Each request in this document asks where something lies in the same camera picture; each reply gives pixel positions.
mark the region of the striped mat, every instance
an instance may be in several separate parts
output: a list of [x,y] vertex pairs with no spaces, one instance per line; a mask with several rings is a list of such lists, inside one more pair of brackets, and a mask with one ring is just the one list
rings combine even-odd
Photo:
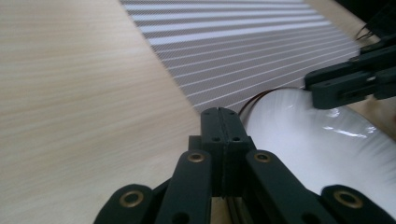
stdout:
[[302,87],[308,72],[359,50],[300,0],[121,3],[199,112],[237,111],[261,91]]

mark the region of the wooden table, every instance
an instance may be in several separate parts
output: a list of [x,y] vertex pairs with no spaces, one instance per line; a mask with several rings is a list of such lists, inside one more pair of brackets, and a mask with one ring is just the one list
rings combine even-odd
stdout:
[[[307,2],[351,36],[362,26]],[[199,125],[117,0],[0,0],[1,223],[92,223],[116,189],[169,178]]]

